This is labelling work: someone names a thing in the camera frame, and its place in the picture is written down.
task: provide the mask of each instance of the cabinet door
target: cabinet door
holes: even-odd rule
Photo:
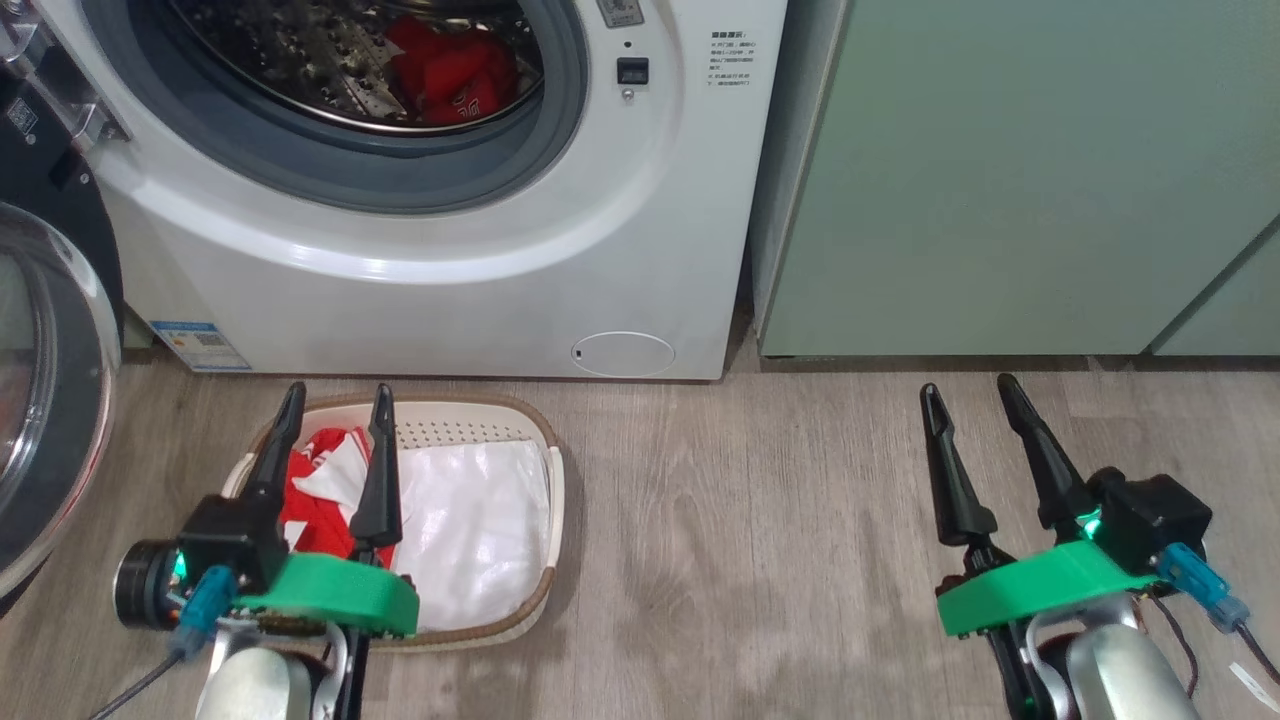
[[[1257,247],[1156,354],[1280,355],[1280,237]]]
[[[1275,217],[1275,0],[849,23],[765,355],[1139,352]]]

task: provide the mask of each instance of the laundry basket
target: laundry basket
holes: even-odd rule
[[[369,423],[374,406],[366,397],[337,397],[307,405],[297,450],[323,428],[353,428]],[[248,479],[250,469],[266,439],[264,427],[253,451],[241,459],[223,486],[223,495],[234,497]],[[515,612],[488,625],[458,630],[420,633],[401,641],[381,641],[378,650],[445,651],[504,643],[525,634],[541,616],[556,579],[561,534],[564,527],[564,462],[547,419],[520,400],[484,395],[440,395],[396,398],[396,441],[401,450],[479,442],[534,441],[547,465],[547,496],[550,512],[547,566],[534,592]]]

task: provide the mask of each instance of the laminate flooring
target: laminate flooring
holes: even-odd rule
[[[1051,537],[995,373],[924,365],[760,372],[748,343],[710,384],[392,380],[531,402],[566,450],[567,518],[556,587],[527,635],[375,655],[364,717],[1006,717],[986,643],[943,637],[934,610],[960,552],[934,534],[924,382],[942,388],[998,542],[1025,555]],[[1280,373],[1037,365],[1019,377],[1082,471],[1167,471],[1215,509],[1215,565],[1280,653]],[[163,657],[161,634],[114,619],[116,562],[218,491],[289,380],[196,375],[165,354],[123,369],[101,471],[0,623],[0,717],[84,717]],[[375,383],[308,379],[312,398]],[[1274,716],[1228,670],[1238,661],[1266,683],[1239,641],[1185,598],[1170,605],[1199,656],[1204,717]],[[1185,678],[1164,619],[1149,605],[1146,616]],[[191,717],[205,673],[173,670],[118,717]]]

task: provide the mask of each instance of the white washing machine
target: white washing machine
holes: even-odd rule
[[[120,129],[125,300],[193,369],[722,374],[786,0],[35,4]],[[515,90],[429,124],[404,15],[500,37]]]

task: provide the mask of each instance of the green mount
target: green mount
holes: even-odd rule
[[[417,593],[403,578],[381,568],[332,555],[289,555],[265,594],[239,596],[242,610],[337,623],[374,635],[407,637],[417,632]]]
[[[1080,539],[965,580],[938,596],[938,615],[948,635],[963,635],[1157,582],[1125,573],[1093,541]]]

